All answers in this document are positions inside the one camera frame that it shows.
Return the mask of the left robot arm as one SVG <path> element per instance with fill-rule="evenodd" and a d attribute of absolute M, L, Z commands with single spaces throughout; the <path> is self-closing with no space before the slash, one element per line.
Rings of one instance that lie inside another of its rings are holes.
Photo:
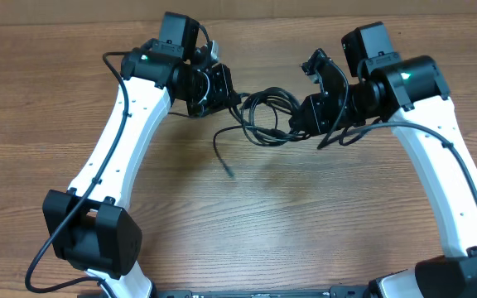
<path fill-rule="evenodd" d="M 128 210 L 133 184 L 153 134 L 176 100 L 189 118 L 239 103 L 218 46 L 196 20 L 167 12 L 158 38 L 121 53 L 112 68 L 118 95 L 86 164 L 64 191 L 50 190 L 42 211 L 45 248 L 97 283 L 105 297 L 153 297 L 137 258 L 142 230 Z"/>

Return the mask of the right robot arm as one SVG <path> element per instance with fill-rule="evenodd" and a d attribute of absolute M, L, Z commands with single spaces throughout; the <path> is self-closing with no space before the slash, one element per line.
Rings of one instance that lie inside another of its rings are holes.
<path fill-rule="evenodd" d="M 381 22 L 355 28 L 341 43 L 348 74 L 320 49 L 303 63 L 320 90 L 306 97 L 291 128 L 320 137 L 321 147 L 389 128 L 426 191 L 443 253 L 365 286 L 334 286 L 328 296 L 477 297 L 477 168 L 444 75 L 427 55 L 404 60 Z"/>

